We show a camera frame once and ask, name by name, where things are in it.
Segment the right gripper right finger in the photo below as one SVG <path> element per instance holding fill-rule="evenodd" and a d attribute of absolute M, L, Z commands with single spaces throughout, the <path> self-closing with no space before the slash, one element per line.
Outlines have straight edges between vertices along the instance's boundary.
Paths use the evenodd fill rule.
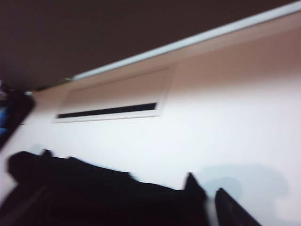
<path fill-rule="evenodd" d="M 214 202 L 220 226 L 260 226 L 223 188 L 216 192 Z"/>

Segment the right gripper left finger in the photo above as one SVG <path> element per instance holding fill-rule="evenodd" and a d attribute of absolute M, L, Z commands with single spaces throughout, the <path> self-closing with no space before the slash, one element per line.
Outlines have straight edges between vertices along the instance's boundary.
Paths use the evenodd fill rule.
<path fill-rule="evenodd" d="M 205 210 L 206 193 L 191 172 L 187 175 L 184 193 L 186 196 L 185 211 L 187 224 L 189 226 L 207 226 L 208 220 Z"/>

